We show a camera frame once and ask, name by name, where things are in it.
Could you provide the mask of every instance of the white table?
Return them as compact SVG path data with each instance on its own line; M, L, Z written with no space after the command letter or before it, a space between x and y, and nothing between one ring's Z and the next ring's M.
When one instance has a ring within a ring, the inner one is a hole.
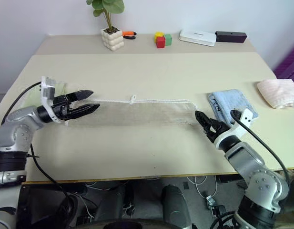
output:
M171 47L157 49L151 35L141 35L111 52L96 36L49 37L1 102L0 121L17 95L41 76L68 83L68 91L93 90L100 99L126 100L133 94L138 99L188 99L213 118L207 94L237 88L259 113L252 129L287 168L294 168L294 109L272 109L258 93L256 83L275 75L249 41L206 47L174 36ZM246 134L242 140L270 169L280 169L251 136ZM35 134L33 145L42 168L65 182L235 172L200 126L49 124ZM26 169L27 183L47 180L31 159Z

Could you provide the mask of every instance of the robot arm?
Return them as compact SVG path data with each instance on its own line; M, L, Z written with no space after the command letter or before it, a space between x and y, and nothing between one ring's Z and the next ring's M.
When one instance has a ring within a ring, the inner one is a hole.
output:
M20 193L26 180L26 159L34 132L50 122L60 123L94 112L99 104L71 108L72 102L82 100L93 91L81 90L54 97L55 81L43 78L42 106L29 106L11 113L0 126L0 227L13 228Z
M250 124L253 116L250 110L245 109L242 114L235 112L242 123L246 126ZM248 185L233 216L234 226L240 229L271 229L276 214L281 210L279 201L285 199L289 192L286 180L269 170L262 157L239 140L245 130L237 123L229 128L224 122L209 119L203 112L196 111L195 116L210 141L225 152L225 158Z

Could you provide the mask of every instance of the white wall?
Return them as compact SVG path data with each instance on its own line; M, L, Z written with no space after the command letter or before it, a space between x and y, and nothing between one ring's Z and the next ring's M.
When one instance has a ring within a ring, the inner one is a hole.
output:
M244 31L273 69L294 46L294 0L124 0L113 22L139 33L182 28ZM0 93L47 34L96 34L105 27L85 0L0 0Z

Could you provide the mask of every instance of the white flower pot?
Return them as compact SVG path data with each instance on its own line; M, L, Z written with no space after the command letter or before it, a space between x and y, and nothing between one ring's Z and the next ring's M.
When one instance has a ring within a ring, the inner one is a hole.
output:
M105 47L112 51L115 51L124 46L121 30L112 34L108 34L104 30L105 29L101 30L101 38Z

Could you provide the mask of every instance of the pink towel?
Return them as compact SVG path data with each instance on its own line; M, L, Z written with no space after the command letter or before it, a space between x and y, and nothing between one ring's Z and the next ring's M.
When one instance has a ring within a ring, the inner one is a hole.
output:
M263 80L257 87L273 108L294 107L294 82L292 79Z

